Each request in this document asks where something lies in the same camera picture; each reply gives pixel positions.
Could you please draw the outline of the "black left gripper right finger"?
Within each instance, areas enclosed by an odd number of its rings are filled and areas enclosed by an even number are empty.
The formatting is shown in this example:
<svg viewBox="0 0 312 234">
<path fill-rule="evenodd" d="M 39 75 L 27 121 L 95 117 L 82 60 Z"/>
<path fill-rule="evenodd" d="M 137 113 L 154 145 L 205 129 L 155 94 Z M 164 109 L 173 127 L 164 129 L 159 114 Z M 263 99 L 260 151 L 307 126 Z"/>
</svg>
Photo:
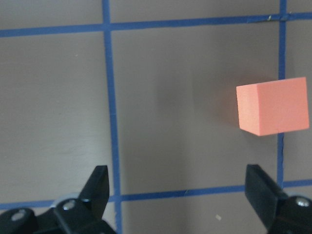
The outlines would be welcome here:
<svg viewBox="0 0 312 234">
<path fill-rule="evenodd" d="M 246 167 L 245 196 L 268 234 L 312 232 L 312 200 L 288 195 L 257 164 Z"/>
</svg>

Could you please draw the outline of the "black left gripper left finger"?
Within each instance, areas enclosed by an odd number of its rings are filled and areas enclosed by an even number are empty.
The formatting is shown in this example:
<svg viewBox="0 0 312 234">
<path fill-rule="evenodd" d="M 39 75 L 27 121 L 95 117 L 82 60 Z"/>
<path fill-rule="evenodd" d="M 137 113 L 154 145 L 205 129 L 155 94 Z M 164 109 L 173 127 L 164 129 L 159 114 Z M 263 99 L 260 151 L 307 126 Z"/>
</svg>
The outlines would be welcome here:
<svg viewBox="0 0 312 234">
<path fill-rule="evenodd" d="M 102 220 L 109 199 L 107 166 L 96 166 L 77 198 L 59 202 L 54 214 L 66 234 L 108 234 Z"/>
</svg>

